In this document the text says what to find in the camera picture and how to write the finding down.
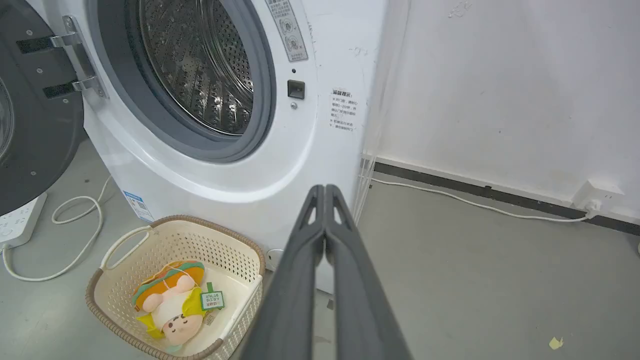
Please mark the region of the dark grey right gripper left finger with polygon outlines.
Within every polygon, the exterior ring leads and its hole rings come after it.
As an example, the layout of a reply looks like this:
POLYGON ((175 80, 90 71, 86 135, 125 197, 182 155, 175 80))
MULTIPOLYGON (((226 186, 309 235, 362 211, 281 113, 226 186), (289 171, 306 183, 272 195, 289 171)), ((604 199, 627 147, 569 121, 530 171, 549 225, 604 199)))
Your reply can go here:
POLYGON ((325 187, 309 190, 240 360, 313 360, 316 269, 325 251, 325 187))

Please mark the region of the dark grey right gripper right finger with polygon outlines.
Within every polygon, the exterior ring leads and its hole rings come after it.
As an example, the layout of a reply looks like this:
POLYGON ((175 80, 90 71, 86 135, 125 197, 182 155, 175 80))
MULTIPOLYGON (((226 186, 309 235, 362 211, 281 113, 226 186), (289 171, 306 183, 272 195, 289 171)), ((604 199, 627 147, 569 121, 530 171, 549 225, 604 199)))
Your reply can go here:
POLYGON ((414 360, 341 190, 325 188, 336 360, 414 360))

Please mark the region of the white front-load washing machine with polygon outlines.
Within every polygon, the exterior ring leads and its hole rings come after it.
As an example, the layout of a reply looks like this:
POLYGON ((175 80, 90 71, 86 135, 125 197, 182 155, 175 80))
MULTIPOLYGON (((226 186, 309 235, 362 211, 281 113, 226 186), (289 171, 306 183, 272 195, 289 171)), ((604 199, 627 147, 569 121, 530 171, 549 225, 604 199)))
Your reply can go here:
POLYGON ((83 129, 140 219, 192 215, 275 269, 311 187, 353 208, 391 0, 26 0, 80 75, 83 129))

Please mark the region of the dark grey washing machine door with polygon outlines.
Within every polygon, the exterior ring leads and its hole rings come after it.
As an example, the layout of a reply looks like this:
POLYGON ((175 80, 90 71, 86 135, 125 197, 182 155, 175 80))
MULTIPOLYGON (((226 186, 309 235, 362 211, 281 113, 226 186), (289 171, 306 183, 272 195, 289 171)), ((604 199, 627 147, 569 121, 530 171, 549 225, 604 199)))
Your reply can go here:
POLYGON ((48 190, 85 130, 87 96, 107 98, 90 54, 96 0, 0 0, 0 215, 48 190))

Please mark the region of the cream plastic laundry basket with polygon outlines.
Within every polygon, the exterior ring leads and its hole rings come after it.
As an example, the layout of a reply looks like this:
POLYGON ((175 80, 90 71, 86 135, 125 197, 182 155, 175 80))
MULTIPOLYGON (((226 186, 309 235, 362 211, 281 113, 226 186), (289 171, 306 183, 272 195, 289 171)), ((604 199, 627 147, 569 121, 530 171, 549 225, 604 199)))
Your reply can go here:
POLYGON ((156 360, 230 360, 258 312, 265 256, 244 235, 188 215, 173 215, 135 228, 112 244, 86 289, 90 312, 117 337, 156 360), (151 337, 137 320, 131 298, 166 264, 194 260, 205 266, 225 308, 208 313, 198 333, 176 352, 151 337))

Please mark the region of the plush doll with orange hat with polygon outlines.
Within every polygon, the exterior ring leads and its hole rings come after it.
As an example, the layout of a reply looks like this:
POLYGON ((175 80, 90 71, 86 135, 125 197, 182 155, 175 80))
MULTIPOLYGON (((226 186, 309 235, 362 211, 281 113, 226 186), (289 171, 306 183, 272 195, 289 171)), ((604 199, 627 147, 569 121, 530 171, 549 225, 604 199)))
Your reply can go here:
POLYGON ((202 286, 205 266, 198 260, 176 260, 164 265, 135 289, 131 301, 137 320, 155 339, 176 353, 201 329, 208 313, 226 307, 224 294, 212 282, 202 286))

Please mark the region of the white power strip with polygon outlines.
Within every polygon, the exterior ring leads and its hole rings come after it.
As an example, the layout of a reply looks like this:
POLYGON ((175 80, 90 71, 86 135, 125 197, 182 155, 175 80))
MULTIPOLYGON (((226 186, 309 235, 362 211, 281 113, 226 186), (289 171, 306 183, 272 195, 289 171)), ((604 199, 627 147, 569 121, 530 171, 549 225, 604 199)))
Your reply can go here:
POLYGON ((29 203, 0 216, 0 253, 30 241, 48 194, 42 193, 29 203))

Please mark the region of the white wall socket box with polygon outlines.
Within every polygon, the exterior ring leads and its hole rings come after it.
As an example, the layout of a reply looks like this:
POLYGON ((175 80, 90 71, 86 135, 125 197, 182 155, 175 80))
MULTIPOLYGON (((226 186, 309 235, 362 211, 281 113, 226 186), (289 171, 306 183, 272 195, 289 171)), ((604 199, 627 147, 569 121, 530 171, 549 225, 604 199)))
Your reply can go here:
POLYGON ((625 193, 612 183, 586 180, 571 199, 571 204, 588 217, 610 214, 623 200, 625 193))

